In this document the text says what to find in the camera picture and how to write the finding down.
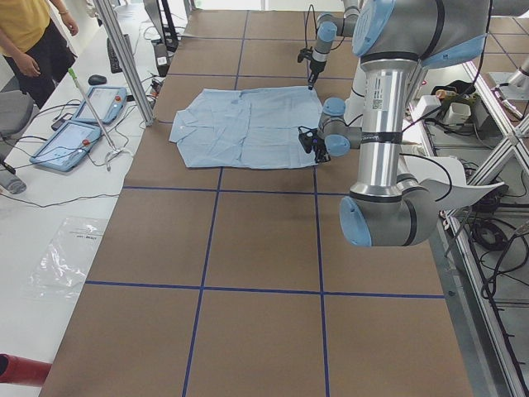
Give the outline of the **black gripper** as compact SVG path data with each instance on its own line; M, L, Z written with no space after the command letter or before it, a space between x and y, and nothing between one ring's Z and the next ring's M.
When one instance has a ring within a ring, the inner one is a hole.
M309 62L309 76L307 80L307 88L309 90L314 90L315 83L317 82L317 79L319 77L319 74L324 71L326 67L326 61L320 62L316 60L311 60Z
M326 144L321 138L312 138L312 150L315 154L315 162L317 164L326 163L331 160Z

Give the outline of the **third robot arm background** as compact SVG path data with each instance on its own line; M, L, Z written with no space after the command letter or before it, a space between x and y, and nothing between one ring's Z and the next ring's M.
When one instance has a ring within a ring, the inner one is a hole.
M528 59L513 73L490 72L488 75L494 82L493 94L500 102L528 100Z

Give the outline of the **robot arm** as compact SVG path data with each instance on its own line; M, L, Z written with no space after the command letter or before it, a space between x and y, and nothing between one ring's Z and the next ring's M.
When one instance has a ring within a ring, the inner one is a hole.
M298 54L298 63L308 60L310 73L307 78L309 90L313 90L315 83L326 67L328 55L333 49L337 37L352 38L355 26L360 18L363 1L343 1L344 14L342 18L323 13L315 21L316 43L306 45Z
M356 182L341 200L340 222L355 246L412 246L433 232L442 197L417 181L401 157L413 70L476 58L484 49L490 1L365 1L353 52L365 73L361 133L320 127L330 155L360 150Z

